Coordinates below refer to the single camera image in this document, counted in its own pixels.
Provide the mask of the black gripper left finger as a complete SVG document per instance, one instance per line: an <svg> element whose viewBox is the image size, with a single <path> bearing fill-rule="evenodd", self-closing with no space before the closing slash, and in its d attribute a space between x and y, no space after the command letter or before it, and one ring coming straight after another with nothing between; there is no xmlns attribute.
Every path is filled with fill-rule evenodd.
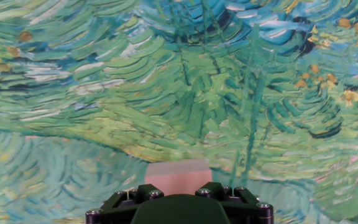
<svg viewBox="0 0 358 224"><path fill-rule="evenodd" d="M130 223L143 203L163 196L164 193L152 184L143 184L128 191L115 192L102 206L86 212L85 223Z"/></svg>

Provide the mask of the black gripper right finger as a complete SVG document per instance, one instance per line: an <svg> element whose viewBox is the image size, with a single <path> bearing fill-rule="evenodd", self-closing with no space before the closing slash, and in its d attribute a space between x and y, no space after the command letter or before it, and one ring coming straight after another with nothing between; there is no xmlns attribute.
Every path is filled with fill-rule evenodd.
<svg viewBox="0 0 358 224"><path fill-rule="evenodd" d="M223 186L219 182L208 182L195 191L198 197L207 198L202 206L212 221L218 223L273 224L273 205L261 202L244 187Z"/></svg>

